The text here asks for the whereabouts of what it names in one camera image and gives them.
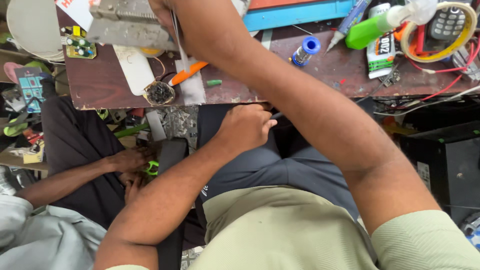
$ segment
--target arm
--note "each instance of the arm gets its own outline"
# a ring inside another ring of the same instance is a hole
[[[160,1],[150,2],[162,15]],[[265,50],[249,36],[230,1],[170,0],[168,6],[179,17],[191,54],[267,98],[340,168],[370,234],[394,217],[440,209],[373,119],[347,97]]]
[[[229,111],[205,146],[155,178],[118,214],[100,244],[94,269],[125,264],[157,269],[155,245],[178,227],[221,167],[267,141],[276,124],[271,116],[258,104]]]
[[[111,157],[47,177],[20,190],[15,196],[29,201],[36,209],[67,196],[102,174],[129,172],[152,159],[151,153],[146,148],[124,150]]]

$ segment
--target masking tape roll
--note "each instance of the masking tape roll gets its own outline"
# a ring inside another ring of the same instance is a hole
[[[452,8],[452,7],[456,7],[461,11],[463,11],[463,13],[465,14],[465,25],[463,27],[462,32],[458,36],[458,38],[455,40],[455,42],[453,42],[450,46],[448,46],[446,49],[442,50],[439,53],[436,53],[431,56],[425,56],[425,57],[413,55],[408,49],[410,46],[408,39],[410,37],[410,34],[414,31],[417,24],[414,22],[409,22],[407,26],[405,26],[402,39],[400,40],[400,45],[402,47],[402,51],[410,59],[420,63],[436,62],[454,54],[460,47],[465,45],[470,40],[470,38],[473,36],[473,33],[475,32],[475,28],[477,27],[477,14],[475,13],[472,7],[464,3],[441,2],[437,4],[437,10],[441,10],[444,8]]]

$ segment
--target bucket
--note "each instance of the bucket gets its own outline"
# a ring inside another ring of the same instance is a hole
[[[55,1],[11,0],[7,24],[26,51],[49,61],[64,60]]]

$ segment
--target orange handle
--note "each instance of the orange handle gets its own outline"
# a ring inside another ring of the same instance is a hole
[[[190,72],[186,73],[185,70],[180,71],[177,75],[175,75],[170,82],[168,83],[170,86],[177,85],[186,79],[190,78],[193,74],[197,73],[199,70],[201,70],[203,67],[208,65],[207,62],[199,61],[195,64],[192,64],[190,66]]]

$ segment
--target wooden workbench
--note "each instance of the wooden workbench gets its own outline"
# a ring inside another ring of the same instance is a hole
[[[57,13],[60,27],[75,25],[74,21],[59,8],[57,8]],[[377,88],[380,81],[368,78],[365,50],[351,50],[345,46],[344,42],[339,42],[322,58],[323,52],[333,36],[333,31],[330,31],[330,27],[325,22],[300,26],[312,32],[320,40],[322,49],[318,55],[310,59],[308,65],[299,67],[299,69],[342,92],[347,97],[363,97]],[[260,31],[255,38],[261,40],[262,34]],[[270,50],[288,62],[306,36],[305,32],[291,26],[275,28]],[[65,56],[70,91],[75,107],[80,110],[150,107],[146,99],[131,93],[112,46],[98,45],[97,53],[97,57],[93,60]],[[169,58],[165,53],[160,59],[165,64],[166,72],[171,72],[175,71],[174,60],[180,58],[178,54]],[[163,70],[160,63],[155,59],[149,61],[154,75],[161,75]],[[421,66],[430,69],[445,68],[441,63]],[[408,61],[403,61],[398,69],[401,81],[391,87],[382,88],[376,96],[432,94],[449,85],[456,77],[453,73],[425,74],[411,66]],[[207,104],[262,100],[254,91],[250,91],[245,85],[229,78],[212,65],[203,68],[201,73],[205,84]],[[221,79],[223,83],[219,86],[207,87],[206,81],[213,79]],[[476,83],[460,80],[448,92],[460,92],[475,85]],[[172,105],[183,105],[181,92],[178,89],[176,91],[178,95]]]

